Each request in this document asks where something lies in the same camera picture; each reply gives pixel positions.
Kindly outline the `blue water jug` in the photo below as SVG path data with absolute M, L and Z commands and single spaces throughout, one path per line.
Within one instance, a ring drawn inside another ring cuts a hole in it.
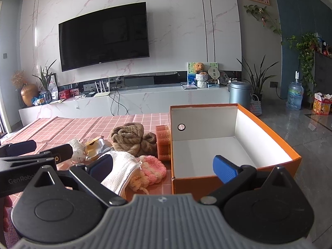
M 304 88 L 299 81 L 299 71 L 296 71 L 295 81 L 291 82 L 288 87 L 286 107 L 291 110 L 300 110 L 302 107 L 303 94 Z

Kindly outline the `potted long-leaf plant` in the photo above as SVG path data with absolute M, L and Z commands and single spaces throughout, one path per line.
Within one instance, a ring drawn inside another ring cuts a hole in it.
M 241 60 L 237 59 L 237 62 L 241 65 L 241 68 L 244 69 L 245 73 L 248 75 L 248 77 L 244 80 L 251 85 L 253 94 L 258 97 L 260 102 L 262 101 L 262 89 L 265 82 L 276 76 L 267 75 L 267 73 L 272 67 L 279 63 L 276 61 L 271 65 L 264 67 L 265 58 L 266 56 L 264 55 L 261 63 L 259 64 L 259 68 L 257 68 L 255 64 L 253 64 L 253 68 L 251 68 L 244 57 L 242 57 Z

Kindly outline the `brown fluffy towel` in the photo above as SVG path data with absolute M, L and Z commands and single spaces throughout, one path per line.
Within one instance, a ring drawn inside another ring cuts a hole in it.
M 128 152 L 134 157 L 157 157 L 156 134 L 146 133 L 141 123 L 126 123 L 115 127 L 110 133 L 110 139 L 116 151 Z

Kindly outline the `woven small basket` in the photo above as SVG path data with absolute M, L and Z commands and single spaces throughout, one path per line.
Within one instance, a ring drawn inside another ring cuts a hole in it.
M 259 100 L 259 98 L 256 94 L 252 94 L 251 97 L 250 97 L 250 111 L 255 116 L 261 116 L 262 115 L 261 101 Z

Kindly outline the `pink yellow knitted item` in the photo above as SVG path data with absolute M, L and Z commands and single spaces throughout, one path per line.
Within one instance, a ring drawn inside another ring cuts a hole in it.
M 148 186 L 160 183 L 167 174 L 165 165 L 156 157 L 143 155 L 137 158 L 139 167 L 129 181 L 129 188 L 149 194 Z

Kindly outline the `white marble tv console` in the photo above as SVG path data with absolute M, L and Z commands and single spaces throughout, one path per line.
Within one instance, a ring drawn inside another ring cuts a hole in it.
M 118 90 L 105 97 L 70 98 L 61 103 L 19 110 L 24 126 L 39 118 L 91 118 L 100 116 L 167 113 L 171 106 L 227 104 L 226 87 L 185 90 L 181 86 Z

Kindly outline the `white cloth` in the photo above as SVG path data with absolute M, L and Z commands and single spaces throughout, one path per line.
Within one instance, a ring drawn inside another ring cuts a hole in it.
M 141 163 L 125 151 L 109 151 L 106 154 L 112 157 L 113 167 L 101 184 L 118 196 L 126 198 L 126 187 Z

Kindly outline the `golden round vase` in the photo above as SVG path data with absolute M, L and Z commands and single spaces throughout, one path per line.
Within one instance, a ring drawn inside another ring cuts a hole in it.
M 38 88 L 35 84 L 25 84 L 21 88 L 21 97 L 24 102 L 28 107 L 31 107 L 33 105 L 32 99 L 34 97 L 38 97 L 39 91 Z

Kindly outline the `red gift box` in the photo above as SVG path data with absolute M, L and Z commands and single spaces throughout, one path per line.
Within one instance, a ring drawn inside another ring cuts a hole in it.
M 317 115 L 329 115 L 332 103 L 331 94 L 322 94 L 320 92 L 314 94 L 313 111 Z

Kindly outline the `orange silver snack packet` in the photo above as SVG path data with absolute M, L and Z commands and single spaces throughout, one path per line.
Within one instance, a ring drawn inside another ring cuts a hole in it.
M 103 136 L 98 136 L 93 140 L 86 142 L 83 146 L 85 160 L 95 161 L 104 153 L 111 151 L 112 143 L 106 140 Z

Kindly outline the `grey metal trash can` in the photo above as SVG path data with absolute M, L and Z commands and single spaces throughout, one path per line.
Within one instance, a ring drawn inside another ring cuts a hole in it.
M 228 85 L 228 91 L 230 104 L 240 104 L 242 107 L 250 110 L 250 83 L 233 81 Z

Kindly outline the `pink checkered tablecloth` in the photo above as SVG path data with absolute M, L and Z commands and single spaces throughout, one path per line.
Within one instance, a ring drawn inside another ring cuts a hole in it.
M 1 143 L 17 143 L 32 139 L 37 144 L 34 151 L 37 154 L 40 151 L 66 144 L 72 139 L 77 139 L 82 144 L 99 136 L 108 139 L 114 127 L 130 122 L 141 123 L 146 132 L 155 133 L 158 125 L 169 126 L 169 115 L 157 113 L 77 119 L 40 118 L 17 132 L 5 135 L 1 138 Z

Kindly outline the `hanging pothos plant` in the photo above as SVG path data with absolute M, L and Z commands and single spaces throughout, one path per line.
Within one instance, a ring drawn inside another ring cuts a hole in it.
M 316 85 L 313 70 L 318 46 L 317 36 L 313 32 L 301 35 L 282 33 L 281 95 L 287 95 L 288 86 L 294 80 L 296 71 L 299 72 L 305 93 L 309 96 L 313 94 Z

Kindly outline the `black flat television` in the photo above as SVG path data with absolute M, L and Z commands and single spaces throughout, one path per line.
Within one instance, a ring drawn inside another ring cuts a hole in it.
M 146 2 L 87 13 L 59 24 L 61 70 L 150 56 Z

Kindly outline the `orange sponge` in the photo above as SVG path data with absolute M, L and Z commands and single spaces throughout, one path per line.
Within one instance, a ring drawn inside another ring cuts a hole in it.
M 171 160 L 171 131 L 167 125 L 156 126 L 157 157 L 160 161 Z

